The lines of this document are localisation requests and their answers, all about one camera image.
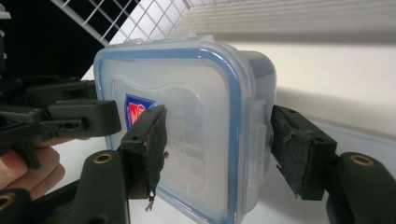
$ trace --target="food storage box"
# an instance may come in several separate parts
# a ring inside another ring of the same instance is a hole
[[[142,111],[165,105],[169,157],[158,195],[196,222],[240,223],[270,159],[270,60],[211,36],[135,41],[99,51],[94,75],[99,99],[115,100],[122,119],[107,146],[117,149]]]

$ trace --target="container lid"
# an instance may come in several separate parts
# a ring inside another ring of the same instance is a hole
[[[210,37],[129,43],[101,50],[94,74],[99,99],[115,100],[125,118],[108,147],[164,104],[169,156],[158,194],[195,221],[240,222],[255,78],[246,57]]]

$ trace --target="human finger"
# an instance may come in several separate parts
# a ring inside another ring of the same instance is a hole
[[[7,189],[20,188],[31,190],[59,165],[59,153],[53,148],[40,148],[35,153],[40,160],[41,167],[37,170],[29,169],[26,174],[7,185]]]
[[[33,200],[43,196],[64,178],[64,167],[59,164],[44,180],[30,190]]]
[[[26,163],[13,150],[0,157],[0,189],[27,172]]]
[[[59,144],[63,144],[72,140],[75,140],[76,138],[59,138],[59,137],[54,137],[51,138],[49,141],[46,142],[33,142],[33,146],[35,148],[45,148],[45,147],[53,147]],[[88,140],[90,139],[89,137],[86,138],[78,138],[78,140]]]

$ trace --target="red and blue logo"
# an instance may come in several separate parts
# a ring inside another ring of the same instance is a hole
[[[127,129],[129,130],[132,127],[143,111],[149,109],[154,104],[155,101],[153,100],[127,94],[125,97],[125,121]]]

